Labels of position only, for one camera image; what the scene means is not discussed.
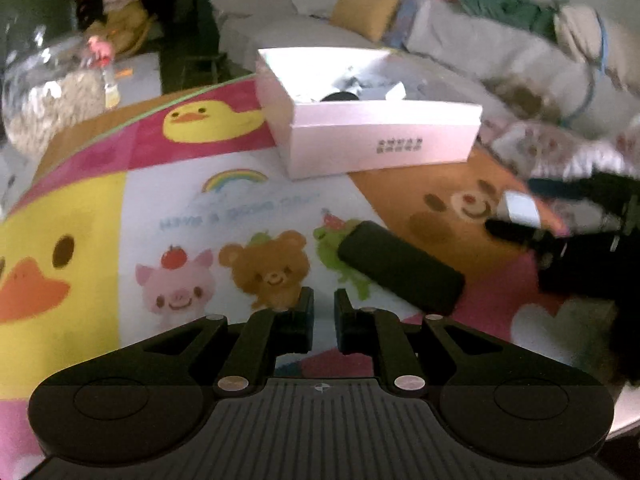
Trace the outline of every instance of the pig illustration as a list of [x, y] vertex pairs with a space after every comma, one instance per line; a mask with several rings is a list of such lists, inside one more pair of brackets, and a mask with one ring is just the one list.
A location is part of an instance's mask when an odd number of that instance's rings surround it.
[[182, 248], [172, 246], [162, 255], [159, 267], [136, 266], [145, 307], [160, 316], [161, 331], [204, 316], [204, 307], [215, 291], [212, 265], [211, 250], [190, 260]]

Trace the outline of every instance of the blue strap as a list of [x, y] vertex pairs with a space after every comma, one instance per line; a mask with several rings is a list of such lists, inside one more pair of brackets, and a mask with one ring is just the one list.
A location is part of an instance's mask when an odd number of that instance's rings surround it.
[[582, 101], [582, 104], [578, 106], [577, 110], [572, 114], [570, 114], [567, 118], [564, 118], [564, 120], [560, 122], [560, 125], [563, 128], [568, 128], [571, 125], [572, 121], [575, 120], [575, 118], [583, 114], [585, 110], [589, 108], [589, 106], [591, 106], [591, 102], [593, 101], [593, 98], [596, 93], [596, 82], [599, 81], [600, 78], [602, 78], [602, 76], [606, 74], [607, 57], [609, 55], [609, 37], [607, 34], [607, 29], [604, 26], [604, 22], [602, 21], [602, 18], [597, 12], [596, 12], [596, 18], [598, 20], [598, 24], [600, 25], [600, 74], [598, 76], [598, 79], [591, 77], [591, 67], [588, 65], [590, 70], [590, 80], [589, 80], [589, 89], [587, 90], [587, 95]]

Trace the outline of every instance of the orange beak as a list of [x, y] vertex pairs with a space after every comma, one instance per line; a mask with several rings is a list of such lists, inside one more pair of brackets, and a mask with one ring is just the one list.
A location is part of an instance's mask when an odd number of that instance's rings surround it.
[[33, 258], [20, 260], [0, 287], [0, 323], [36, 316], [58, 306], [69, 284], [43, 275]]
[[180, 117], [176, 117], [172, 123], [191, 123], [193, 121], [201, 121], [203, 119], [207, 119], [209, 116], [206, 114], [195, 114], [193, 112], [188, 112], [186, 114], [181, 115]]

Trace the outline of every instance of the pink box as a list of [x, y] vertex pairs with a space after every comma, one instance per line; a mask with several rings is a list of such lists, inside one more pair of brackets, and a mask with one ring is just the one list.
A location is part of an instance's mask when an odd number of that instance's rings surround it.
[[[430, 100], [311, 102], [349, 69], [424, 88]], [[295, 47], [260, 50], [257, 95], [290, 178], [463, 162], [482, 107], [418, 64], [388, 50]]]

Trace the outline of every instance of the frog illustration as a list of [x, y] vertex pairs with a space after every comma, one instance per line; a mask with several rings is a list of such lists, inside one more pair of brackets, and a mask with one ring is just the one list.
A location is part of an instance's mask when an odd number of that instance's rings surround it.
[[314, 238], [316, 239], [316, 253], [322, 264], [327, 269], [340, 274], [338, 283], [351, 282], [358, 292], [358, 298], [363, 301], [370, 298], [369, 285], [371, 281], [338, 258], [338, 245], [359, 223], [360, 220], [357, 219], [345, 222], [332, 215], [328, 209], [323, 209], [322, 227], [314, 229]]

